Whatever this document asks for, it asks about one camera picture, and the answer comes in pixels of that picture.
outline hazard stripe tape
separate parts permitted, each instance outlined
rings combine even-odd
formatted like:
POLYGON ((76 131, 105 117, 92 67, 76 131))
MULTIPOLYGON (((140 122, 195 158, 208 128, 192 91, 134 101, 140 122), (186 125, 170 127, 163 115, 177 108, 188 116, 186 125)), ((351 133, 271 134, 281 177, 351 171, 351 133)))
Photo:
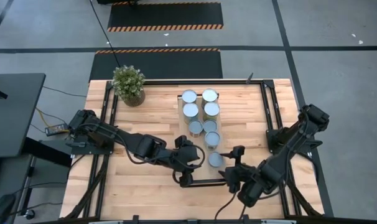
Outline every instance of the hazard stripe tape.
MULTIPOLYGON (((116 2, 113 3, 113 6, 118 6, 118 5, 127 5, 129 4, 127 1, 126 2, 116 2)), ((138 3, 138 5, 155 5, 155 4, 220 4, 220 2, 162 2, 162 3, 138 3)))
POLYGON ((200 25, 163 25, 163 26, 128 26, 109 27, 108 32, 133 32, 133 31, 159 31, 159 30, 211 30, 222 29, 222 24, 200 24, 200 25))
MULTIPOLYGON (((199 52, 199 51, 220 51, 216 48, 205 48, 205 49, 131 49, 131 50, 114 50, 114 53, 149 53, 149 52, 199 52)), ((110 54, 113 53, 112 50, 98 50, 95 54, 110 54)))

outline gray floor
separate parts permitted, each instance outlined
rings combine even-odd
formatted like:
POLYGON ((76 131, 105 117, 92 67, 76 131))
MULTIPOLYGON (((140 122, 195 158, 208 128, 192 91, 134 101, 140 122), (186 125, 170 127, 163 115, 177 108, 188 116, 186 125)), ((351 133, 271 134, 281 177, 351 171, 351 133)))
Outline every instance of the gray floor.
MULTIPOLYGON (((0 14, 6 2, 0 0, 0 14)), ((271 0, 220 2, 222 30, 127 32, 109 37, 116 47, 282 46, 271 0)), ((291 46, 377 45, 377 0, 278 3, 291 46)), ((106 25, 111 6, 95 3, 95 8, 106 25)), ((107 47, 88 0, 13 1, 0 26, 0 49, 69 47, 107 47)), ((377 51, 293 52, 293 56, 306 102, 331 115, 329 128, 317 139, 324 142, 319 153, 334 215, 377 220, 377 51)), ((94 53, 0 54, 0 73, 44 72, 46 86, 85 95, 93 57, 94 53)), ((246 78, 251 72, 254 78, 291 77, 283 51, 222 50, 221 62, 225 78, 246 78)), ((43 90, 38 108, 68 121, 84 105, 84 98, 43 90)), ((45 127, 37 113, 32 124, 45 127)), ((52 139, 34 128, 29 136, 52 139)), ((63 189, 35 189, 30 204, 62 199, 63 189)), ((37 218, 30 222, 55 220, 60 207, 35 211, 37 218)), ((16 219, 16 223, 30 222, 16 219)))

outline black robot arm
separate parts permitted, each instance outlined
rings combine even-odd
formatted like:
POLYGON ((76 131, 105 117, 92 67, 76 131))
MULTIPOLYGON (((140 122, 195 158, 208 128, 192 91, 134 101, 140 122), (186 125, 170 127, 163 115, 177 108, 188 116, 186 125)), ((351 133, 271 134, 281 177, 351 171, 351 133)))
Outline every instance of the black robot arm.
POLYGON ((247 207, 252 207, 262 193, 270 194, 283 180, 287 183, 289 160, 307 141, 311 141, 315 133, 327 128, 328 118, 329 115, 316 106, 305 105, 298 116, 299 120, 294 125, 280 129, 270 137, 269 147, 278 149, 279 152, 262 161, 258 167, 241 163, 244 146, 236 146, 231 153, 222 154, 236 159, 234 167, 227 167, 224 172, 220 172, 227 181, 229 191, 231 193, 239 191, 238 199, 247 207))
POLYGON ((71 120, 69 129, 74 136, 86 137, 86 140, 97 148, 104 148, 110 141, 125 146, 129 159, 135 164, 160 165, 171 168, 175 172, 189 173, 189 176, 205 159, 205 153, 200 149, 203 153, 201 163, 188 165, 189 162, 199 159, 197 155, 199 147, 187 140, 186 136, 180 136, 175 140, 176 149, 166 149, 164 140, 149 134, 130 134, 102 122, 92 110, 78 111, 71 120), (130 153, 140 161, 133 160, 130 153))

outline tin can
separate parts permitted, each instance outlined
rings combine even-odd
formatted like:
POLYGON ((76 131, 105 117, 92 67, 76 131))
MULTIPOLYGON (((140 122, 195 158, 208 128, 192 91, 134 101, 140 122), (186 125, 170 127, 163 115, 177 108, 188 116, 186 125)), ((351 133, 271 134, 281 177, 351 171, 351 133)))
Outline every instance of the tin can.
POLYGON ((213 152, 208 156, 208 162, 212 167, 220 167, 223 165, 223 158, 219 152, 213 152))
POLYGON ((203 130, 208 133, 211 131, 217 131, 218 130, 218 124, 214 120, 206 120, 203 123, 203 130))
POLYGON ((201 107, 204 109, 207 103, 209 102, 216 103, 217 99, 218 99, 218 92, 216 92, 216 90, 206 89, 202 93, 201 107))
POLYGON ((182 93, 183 105, 186 103, 195 103, 197 100, 197 94, 194 90, 185 90, 182 93))
POLYGON ((198 120, 198 106, 195 103, 186 103, 183 106, 184 122, 190 124, 191 121, 198 120))
POLYGON ((216 131, 211 131, 205 135, 205 145, 210 150, 215 150, 220 142, 220 135, 216 131))
POLYGON ((201 121, 190 122, 188 125, 188 130, 190 131, 191 137, 200 137, 203 130, 201 121))
POLYGON ((207 103, 203 109, 203 120, 206 121, 208 119, 212 119, 216 121, 218 118, 220 107, 217 103, 210 102, 207 103))

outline wooden tabletop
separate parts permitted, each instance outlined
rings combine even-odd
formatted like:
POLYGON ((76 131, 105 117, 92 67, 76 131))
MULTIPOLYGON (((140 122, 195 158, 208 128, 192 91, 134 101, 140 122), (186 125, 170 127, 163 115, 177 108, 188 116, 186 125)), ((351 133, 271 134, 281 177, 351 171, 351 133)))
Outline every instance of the wooden tabletop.
MULTIPOLYGON (((276 79, 274 84, 284 126, 291 126, 297 121, 298 115, 291 82, 289 79, 276 79)), ((85 109, 95 111, 98 116, 101 113, 105 85, 105 80, 91 81, 86 99, 85 109)), ((230 152, 233 146, 244 145, 246 151, 242 160, 254 166, 270 156, 259 85, 146 85, 146 100, 141 106, 130 108, 123 101, 118 101, 115 125, 130 133, 157 136, 167 142, 167 148, 172 149, 174 139, 182 134, 177 95, 187 89, 202 93, 206 88, 213 88, 220 94, 220 131, 223 140, 218 146, 218 152, 230 152)), ((269 105, 272 106, 270 91, 267 90, 267 93, 269 105)), ((113 97, 110 97, 106 121, 109 120, 112 100, 113 97)), ((276 129, 273 110, 271 113, 276 129)), ((61 217, 71 212, 86 191, 91 162, 92 156, 85 156, 71 169, 61 217)), ((291 162, 298 189, 311 205, 322 213, 312 164, 299 156, 295 156, 291 162)), ((225 159, 225 163, 230 166, 234 160, 225 159)), ((201 169, 203 167, 194 172, 195 178, 196 175, 203 177, 205 171, 201 169)), ((286 191, 293 214, 291 193, 288 188, 286 191)), ((96 196, 95 192, 90 212, 92 215, 96 196)), ((227 186, 182 189, 172 180, 171 169, 149 164, 135 165, 126 157, 123 146, 116 145, 109 160, 101 219, 131 220, 133 215, 147 220, 213 219, 216 211, 231 197, 227 186)), ((235 198, 218 218, 236 219, 242 208, 243 204, 235 198)), ((245 214, 250 218, 284 216, 279 196, 258 201, 254 207, 247 208, 245 214)))

